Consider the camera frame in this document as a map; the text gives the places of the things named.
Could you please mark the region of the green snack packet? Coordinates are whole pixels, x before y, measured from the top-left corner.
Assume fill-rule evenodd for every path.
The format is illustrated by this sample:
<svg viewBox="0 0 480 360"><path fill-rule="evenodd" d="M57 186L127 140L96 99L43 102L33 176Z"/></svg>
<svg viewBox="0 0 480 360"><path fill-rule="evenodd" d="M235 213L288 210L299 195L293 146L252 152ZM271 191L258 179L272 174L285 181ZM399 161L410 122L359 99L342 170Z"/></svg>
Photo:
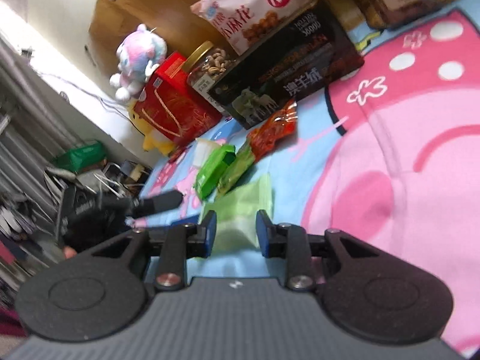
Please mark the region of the green snack packet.
<svg viewBox="0 0 480 360"><path fill-rule="evenodd" d="M210 153L199 169L193 184L197 197L204 201L218 186L220 178L236 158L234 145L224 144Z"/></svg>

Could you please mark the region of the red gift bag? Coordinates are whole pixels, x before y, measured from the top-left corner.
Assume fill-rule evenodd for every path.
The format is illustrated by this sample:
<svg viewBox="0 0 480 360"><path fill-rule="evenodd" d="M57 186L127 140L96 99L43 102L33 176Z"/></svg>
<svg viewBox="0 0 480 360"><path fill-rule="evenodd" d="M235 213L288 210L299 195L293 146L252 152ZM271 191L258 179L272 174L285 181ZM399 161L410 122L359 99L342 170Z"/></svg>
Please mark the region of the red gift bag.
<svg viewBox="0 0 480 360"><path fill-rule="evenodd" d="M152 73L133 107L140 119L175 146L187 146L215 127L222 118L207 100L187 83L182 70L186 61L175 51Z"/></svg>

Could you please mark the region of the light green pastry packet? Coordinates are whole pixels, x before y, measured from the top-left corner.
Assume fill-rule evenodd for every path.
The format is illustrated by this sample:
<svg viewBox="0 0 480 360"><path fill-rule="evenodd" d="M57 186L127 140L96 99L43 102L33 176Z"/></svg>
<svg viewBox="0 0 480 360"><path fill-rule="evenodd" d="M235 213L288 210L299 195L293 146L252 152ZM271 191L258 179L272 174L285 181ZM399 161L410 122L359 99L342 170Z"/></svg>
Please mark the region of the light green pastry packet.
<svg viewBox="0 0 480 360"><path fill-rule="evenodd" d="M216 236L212 253L223 254L237 250L256 250L256 214L265 211L272 215L272 185L269 174L231 190L214 202L203 205L201 219L208 211L216 212Z"/></svg>

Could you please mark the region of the cashew jar gold lid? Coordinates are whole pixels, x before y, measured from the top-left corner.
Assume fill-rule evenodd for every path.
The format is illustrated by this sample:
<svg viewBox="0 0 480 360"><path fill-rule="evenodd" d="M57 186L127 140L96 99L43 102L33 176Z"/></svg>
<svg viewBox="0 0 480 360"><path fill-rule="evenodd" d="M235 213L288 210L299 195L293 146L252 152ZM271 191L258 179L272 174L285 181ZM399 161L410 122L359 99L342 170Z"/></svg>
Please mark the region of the cashew jar gold lid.
<svg viewBox="0 0 480 360"><path fill-rule="evenodd" d="M205 41L182 64L181 69L187 75L186 82L217 111L226 114L225 109L208 93L210 88L233 65L234 59L227 52Z"/></svg>

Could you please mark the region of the white jelly cup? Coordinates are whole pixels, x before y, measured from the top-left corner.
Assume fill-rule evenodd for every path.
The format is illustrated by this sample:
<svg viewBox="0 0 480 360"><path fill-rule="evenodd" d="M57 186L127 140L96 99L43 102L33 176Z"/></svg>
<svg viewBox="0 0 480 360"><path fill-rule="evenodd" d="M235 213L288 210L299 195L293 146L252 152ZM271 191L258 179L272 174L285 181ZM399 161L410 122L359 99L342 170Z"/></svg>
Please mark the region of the white jelly cup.
<svg viewBox="0 0 480 360"><path fill-rule="evenodd" d="M219 139L217 141L208 140L205 138L197 138L195 140L195 148L193 152L193 162L192 166L200 169L203 164L208 160L210 154L226 143L225 139Z"/></svg>

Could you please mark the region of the cartoon pig bedsheet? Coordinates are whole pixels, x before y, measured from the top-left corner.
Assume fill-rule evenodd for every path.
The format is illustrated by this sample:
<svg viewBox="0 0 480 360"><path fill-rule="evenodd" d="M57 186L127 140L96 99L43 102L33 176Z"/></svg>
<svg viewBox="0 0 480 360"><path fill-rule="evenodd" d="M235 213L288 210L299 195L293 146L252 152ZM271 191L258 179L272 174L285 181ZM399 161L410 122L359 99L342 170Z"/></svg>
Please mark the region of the cartoon pig bedsheet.
<svg viewBox="0 0 480 360"><path fill-rule="evenodd" d="M406 30L354 31L359 72L303 100L296 139L262 160L273 213L341 228L442 279L443 334L479 351L479 0Z"/></svg>

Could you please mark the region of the pink snack bag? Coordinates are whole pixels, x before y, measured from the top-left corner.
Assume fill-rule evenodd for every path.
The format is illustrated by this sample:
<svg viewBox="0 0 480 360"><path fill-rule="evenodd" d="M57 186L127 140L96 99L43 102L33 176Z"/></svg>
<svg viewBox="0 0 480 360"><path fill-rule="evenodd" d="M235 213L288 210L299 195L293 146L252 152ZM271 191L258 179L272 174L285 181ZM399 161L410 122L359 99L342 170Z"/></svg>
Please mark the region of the pink snack bag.
<svg viewBox="0 0 480 360"><path fill-rule="evenodd" d="M190 9L208 21L238 55L312 0L200 0Z"/></svg>

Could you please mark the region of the pink white plush toy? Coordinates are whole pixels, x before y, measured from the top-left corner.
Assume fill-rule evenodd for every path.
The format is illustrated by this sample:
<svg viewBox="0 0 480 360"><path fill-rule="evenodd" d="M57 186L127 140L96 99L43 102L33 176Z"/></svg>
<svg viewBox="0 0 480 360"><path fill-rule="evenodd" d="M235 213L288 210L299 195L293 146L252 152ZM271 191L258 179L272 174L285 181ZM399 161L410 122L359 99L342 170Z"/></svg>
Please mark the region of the pink white plush toy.
<svg viewBox="0 0 480 360"><path fill-rule="evenodd" d="M139 24L118 46L118 72L111 76L110 85L115 89L115 99L126 105L138 98L152 73L165 61L166 41Z"/></svg>

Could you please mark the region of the black open tin box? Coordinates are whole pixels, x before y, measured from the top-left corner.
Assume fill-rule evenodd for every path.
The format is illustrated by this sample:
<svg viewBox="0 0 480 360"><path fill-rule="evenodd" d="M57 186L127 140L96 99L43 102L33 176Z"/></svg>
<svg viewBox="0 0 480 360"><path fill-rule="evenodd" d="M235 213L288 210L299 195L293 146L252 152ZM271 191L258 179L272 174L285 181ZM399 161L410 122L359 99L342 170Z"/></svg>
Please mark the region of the black open tin box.
<svg viewBox="0 0 480 360"><path fill-rule="evenodd" d="M314 0L237 58L208 94L249 129L363 64L327 3Z"/></svg>

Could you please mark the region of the yellow duck plush toy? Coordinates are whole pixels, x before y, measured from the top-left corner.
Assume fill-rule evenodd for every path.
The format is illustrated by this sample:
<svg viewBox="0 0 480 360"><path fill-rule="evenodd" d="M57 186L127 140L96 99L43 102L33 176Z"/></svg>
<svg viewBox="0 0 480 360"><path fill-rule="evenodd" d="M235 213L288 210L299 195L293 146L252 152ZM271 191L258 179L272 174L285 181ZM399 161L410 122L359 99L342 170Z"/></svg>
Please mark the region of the yellow duck plush toy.
<svg viewBox="0 0 480 360"><path fill-rule="evenodd" d="M133 123L133 126L143 135L143 150L158 150L163 156L168 157L176 148L175 145L134 111L135 104L136 102L130 102L128 104L128 117Z"/></svg>

